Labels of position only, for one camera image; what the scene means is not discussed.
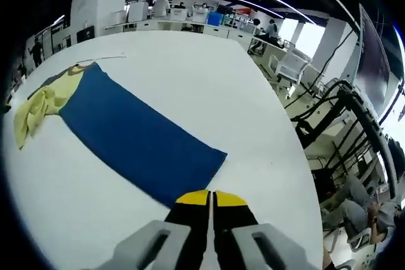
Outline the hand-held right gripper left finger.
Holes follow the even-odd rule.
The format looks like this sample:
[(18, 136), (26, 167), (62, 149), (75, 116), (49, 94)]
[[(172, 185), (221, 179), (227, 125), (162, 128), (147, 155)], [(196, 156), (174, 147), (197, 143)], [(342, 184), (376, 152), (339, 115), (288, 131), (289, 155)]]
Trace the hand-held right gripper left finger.
[(199, 269), (207, 244), (209, 190), (178, 198), (165, 220), (147, 223), (96, 269)]

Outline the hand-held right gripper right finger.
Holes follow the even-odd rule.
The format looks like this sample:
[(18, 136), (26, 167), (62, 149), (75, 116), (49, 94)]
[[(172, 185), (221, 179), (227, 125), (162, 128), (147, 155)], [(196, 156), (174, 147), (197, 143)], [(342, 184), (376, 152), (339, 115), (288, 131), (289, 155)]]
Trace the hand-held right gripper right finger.
[(246, 201), (213, 192), (215, 252), (221, 269), (314, 269), (304, 249), (269, 223), (258, 223)]

